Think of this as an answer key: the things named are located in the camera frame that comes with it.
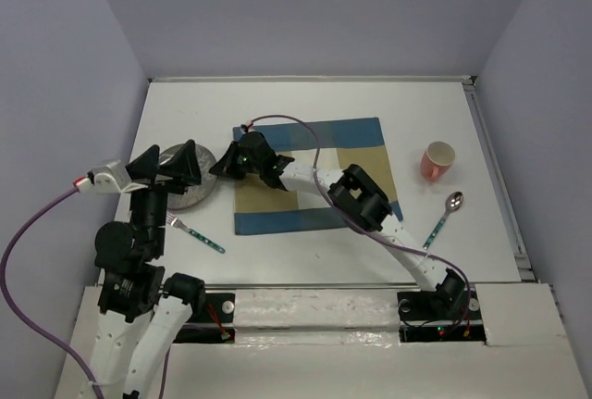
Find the grey patterned plate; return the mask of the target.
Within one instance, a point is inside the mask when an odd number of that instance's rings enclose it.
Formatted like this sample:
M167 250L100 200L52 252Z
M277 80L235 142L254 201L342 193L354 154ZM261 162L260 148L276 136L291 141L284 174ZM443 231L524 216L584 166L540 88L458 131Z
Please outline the grey patterned plate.
M187 186L183 194L170 193L167 197L167 209L169 211L182 211L197 206L216 187L217 176L209 172L209 169L216 163L214 154L205 146L196 144L195 155L201 172L201 184Z

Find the blue beige placemat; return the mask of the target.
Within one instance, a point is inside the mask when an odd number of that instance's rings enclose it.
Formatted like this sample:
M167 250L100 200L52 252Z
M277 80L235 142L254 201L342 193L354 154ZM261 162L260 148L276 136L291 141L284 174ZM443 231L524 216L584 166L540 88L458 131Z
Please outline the blue beige placemat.
M378 118L312 122L308 131L299 123L259 125L276 153L311 165L318 145L320 168L345 169L356 164L385 192L393 213L403 219ZM318 195L284 192L267 187L249 175L235 184L234 231L250 236L343 228L342 219Z

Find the pink cup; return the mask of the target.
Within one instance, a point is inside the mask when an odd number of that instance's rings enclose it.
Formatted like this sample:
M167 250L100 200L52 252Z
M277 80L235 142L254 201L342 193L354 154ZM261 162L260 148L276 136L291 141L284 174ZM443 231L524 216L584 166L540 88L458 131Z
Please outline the pink cup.
M433 142L422 155L420 174L426 181L437 181L450 169L455 158L456 153L451 145L442 141Z

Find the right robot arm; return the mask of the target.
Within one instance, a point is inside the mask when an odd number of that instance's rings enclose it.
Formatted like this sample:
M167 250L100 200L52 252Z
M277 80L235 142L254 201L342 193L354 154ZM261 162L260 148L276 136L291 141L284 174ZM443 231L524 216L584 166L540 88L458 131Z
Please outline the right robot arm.
M230 144L209 172L234 181L253 174L272 189L323 197L349 228L382 245L408 271L433 316L459 323L467 319L467 276L445 258L418 247L394 215L387 194L360 166L340 170L309 165L276 153L262 133L249 131Z

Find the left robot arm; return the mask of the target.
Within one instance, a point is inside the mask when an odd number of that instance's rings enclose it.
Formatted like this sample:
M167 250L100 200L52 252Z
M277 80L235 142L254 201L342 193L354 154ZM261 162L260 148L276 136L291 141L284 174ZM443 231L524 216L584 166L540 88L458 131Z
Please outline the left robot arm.
M96 232L94 264L103 271L88 380L80 398L140 398L187 320L204 311L204 282L157 266L165 251L167 199L198 186L193 140L166 161L153 145L127 165L93 168L74 183L80 193L126 193L129 218Z

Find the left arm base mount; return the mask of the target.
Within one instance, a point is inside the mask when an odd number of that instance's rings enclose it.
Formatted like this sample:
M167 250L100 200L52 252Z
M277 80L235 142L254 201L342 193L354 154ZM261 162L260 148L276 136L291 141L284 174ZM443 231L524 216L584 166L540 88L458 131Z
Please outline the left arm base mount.
M191 315L173 343L234 343L235 298L234 292L208 292L202 310Z

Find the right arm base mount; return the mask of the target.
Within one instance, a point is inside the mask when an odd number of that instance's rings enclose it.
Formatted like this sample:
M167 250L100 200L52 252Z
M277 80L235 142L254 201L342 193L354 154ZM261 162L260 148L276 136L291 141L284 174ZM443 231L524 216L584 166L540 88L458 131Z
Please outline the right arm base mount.
M437 313L427 304L429 293L398 292L399 337L402 343L481 342L487 340L476 290L462 295L455 312Z

